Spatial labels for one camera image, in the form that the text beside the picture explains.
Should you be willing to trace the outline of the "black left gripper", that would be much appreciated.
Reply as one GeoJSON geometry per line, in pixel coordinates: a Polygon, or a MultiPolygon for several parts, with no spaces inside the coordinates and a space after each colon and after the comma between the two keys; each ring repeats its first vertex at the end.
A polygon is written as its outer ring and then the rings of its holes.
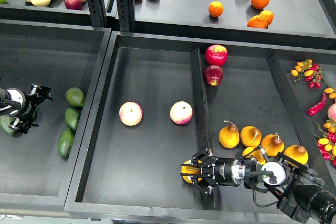
{"type": "Polygon", "coordinates": [[[54,100],[50,96],[51,88],[37,83],[31,84],[31,91],[28,93],[18,88],[9,88],[6,92],[8,93],[6,101],[9,103],[6,106],[7,134],[18,132],[27,134],[30,128],[39,127],[34,121],[33,113],[45,100],[54,100]]]}

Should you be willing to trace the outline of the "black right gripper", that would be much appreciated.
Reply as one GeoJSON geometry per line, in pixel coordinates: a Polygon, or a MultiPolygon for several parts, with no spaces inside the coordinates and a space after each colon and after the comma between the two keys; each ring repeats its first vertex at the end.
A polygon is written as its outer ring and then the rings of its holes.
{"type": "MultiPolygon", "coordinates": [[[[212,179],[216,186],[239,186],[244,177],[244,165],[235,158],[218,158],[211,148],[205,148],[192,155],[190,163],[182,163],[181,167],[210,168],[213,166],[212,179]]],[[[199,177],[199,174],[180,173],[181,177],[193,188],[204,195],[210,195],[213,187],[199,177]]]]}

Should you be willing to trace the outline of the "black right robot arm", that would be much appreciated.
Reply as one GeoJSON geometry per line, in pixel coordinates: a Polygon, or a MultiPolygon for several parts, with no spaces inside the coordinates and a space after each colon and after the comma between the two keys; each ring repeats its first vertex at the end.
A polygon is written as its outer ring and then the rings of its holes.
{"type": "Polygon", "coordinates": [[[272,193],[277,209],[299,223],[310,218],[335,223],[335,195],[324,189],[318,173],[283,153],[276,158],[261,164],[251,153],[223,158],[206,148],[181,164],[180,175],[204,195],[217,186],[243,184],[253,192],[272,193]]]}

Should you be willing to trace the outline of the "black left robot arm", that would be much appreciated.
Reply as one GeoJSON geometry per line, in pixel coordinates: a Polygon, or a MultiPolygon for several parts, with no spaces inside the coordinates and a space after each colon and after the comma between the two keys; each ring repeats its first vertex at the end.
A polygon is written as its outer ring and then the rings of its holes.
{"type": "Polygon", "coordinates": [[[38,126],[36,110],[45,100],[52,101],[51,88],[32,83],[30,92],[18,88],[1,89],[1,129],[9,134],[27,134],[38,126]]]}

